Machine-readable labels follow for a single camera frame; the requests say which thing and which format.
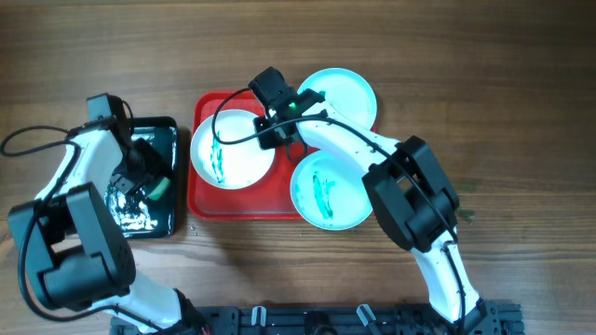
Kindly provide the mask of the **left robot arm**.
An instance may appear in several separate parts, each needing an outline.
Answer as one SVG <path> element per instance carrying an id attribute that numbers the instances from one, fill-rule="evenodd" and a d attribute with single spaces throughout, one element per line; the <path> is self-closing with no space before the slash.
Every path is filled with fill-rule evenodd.
<path id="1" fill-rule="evenodd" d="M 65 156 L 34 200 L 13 207 L 8 226 L 19 252 L 20 294 L 37 316 L 72 322 L 107 313 L 141 334 L 210 334 L 208 319 L 178 289 L 137 272 L 132 250 L 104 196 L 109 187 L 133 204 L 155 202 L 178 180 L 173 163 L 135 139 L 121 98 L 87 99 L 87 123 L 66 130 Z"/>

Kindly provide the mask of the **white plate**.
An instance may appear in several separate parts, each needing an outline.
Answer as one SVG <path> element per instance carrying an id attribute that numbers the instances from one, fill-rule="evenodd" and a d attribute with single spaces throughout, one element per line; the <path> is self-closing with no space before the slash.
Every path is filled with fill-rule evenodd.
<path id="1" fill-rule="evenodd" d="M 255 133 L 256 114 L 232 109 L 219 112 L 216 135 L 222 141 L 238 140 Z M 226 145 L 217 141 L 211 131 L 213 116 L 195 130 L 190 158 L 196 174 L 206 183 L 225 190 L 246 188 L 259 181 L 272 167 L 274 149 L 263 150 L 256 139 Z"/>

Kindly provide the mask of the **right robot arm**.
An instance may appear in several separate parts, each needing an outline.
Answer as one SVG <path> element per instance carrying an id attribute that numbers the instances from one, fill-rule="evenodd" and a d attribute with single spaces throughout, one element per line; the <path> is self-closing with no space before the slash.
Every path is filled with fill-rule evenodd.
<path id="1" fill-rule="evenodd" d="M 427 143 L 416 136 L 399 141 L 372 132 L 324 94 L 290 87 L 274 67 L 256 75 L 248 88 L 270 118 L 262 135 L 301 140 L 357 174 L 382 230 L 413 254 L 431 308 L 461 333 L 471 332 L 481 322 L 482 299 L 459 252 L 459 198 Z"/>

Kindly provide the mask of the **mint plate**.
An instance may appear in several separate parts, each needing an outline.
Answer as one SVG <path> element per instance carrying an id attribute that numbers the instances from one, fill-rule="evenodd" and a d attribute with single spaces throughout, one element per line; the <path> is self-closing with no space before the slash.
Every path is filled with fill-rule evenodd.
<path id="1" fill-rule="evenodd" d="M 344 68 L 327 68 L 308 76 L 298 92 L 308 88 L 324 95 L 326 101 L 354 123 L 373 128 L 377 99 L 373 88 L 361 75 Z"/>
<path id="2" fill-rule="evenodd" d="M 291 175 L 290 196 L 297 212 L 323 230 L 351 229 L 373 213 L 361 177 L 322 151 L 297 165 Z"/>

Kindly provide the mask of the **green scrub sponge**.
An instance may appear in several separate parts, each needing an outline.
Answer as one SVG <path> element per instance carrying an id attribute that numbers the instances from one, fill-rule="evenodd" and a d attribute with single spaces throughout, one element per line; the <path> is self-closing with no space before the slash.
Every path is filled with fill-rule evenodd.
<path id="1" fill-rule="evenodd" d="M 167 177 L 162 177 L 146 187 L 146 197 L 152 201 L 157 201 L 170 187 L 171 181 Z"/>

